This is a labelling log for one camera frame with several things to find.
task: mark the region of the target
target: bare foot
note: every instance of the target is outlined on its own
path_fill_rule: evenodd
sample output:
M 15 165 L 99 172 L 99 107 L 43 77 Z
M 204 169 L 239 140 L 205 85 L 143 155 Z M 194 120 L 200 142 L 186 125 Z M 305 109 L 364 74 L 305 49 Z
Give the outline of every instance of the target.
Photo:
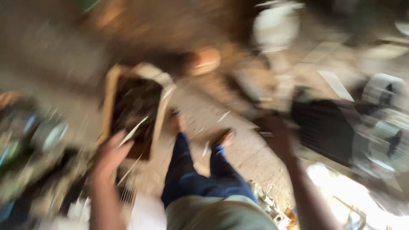
M 176 133 L 185 132 L 186 121 L 184 120 L 184 115 L 181 112 L 174 111 L 172 114 L 171 125 Z
M 226 147 L 231 145 L 235 139 L 236 134 L 232 129 L 230 129 L 216 142 L 216 144 L 220 144 L 222 147 Z

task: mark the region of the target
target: green shirt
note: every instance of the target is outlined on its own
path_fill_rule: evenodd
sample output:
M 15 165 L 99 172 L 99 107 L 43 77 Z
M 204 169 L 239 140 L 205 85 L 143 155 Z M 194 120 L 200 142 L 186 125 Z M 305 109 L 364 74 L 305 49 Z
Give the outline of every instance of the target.
M 184 196 L 165 210 L 168 230 L 277 230 L 270 216 L 250 198 Z

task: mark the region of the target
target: blue object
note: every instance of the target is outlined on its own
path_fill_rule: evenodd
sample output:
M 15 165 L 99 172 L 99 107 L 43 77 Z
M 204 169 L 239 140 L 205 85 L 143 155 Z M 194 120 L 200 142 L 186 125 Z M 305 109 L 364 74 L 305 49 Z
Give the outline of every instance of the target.
M 224 157 L 224 149 L 219 144 L 211 147 L 210 174 L 207 178 L 196 172 L 186 134 L 178 133 L 161 196 L 165 208 L 172 201 L 189 195 L 243 195 L 257 202 L 250 185 L 229 164 Z
M 0 222 L 7 220 L 13 209 L 15 201 L 8 202 L 6 205 L 0 206 Z

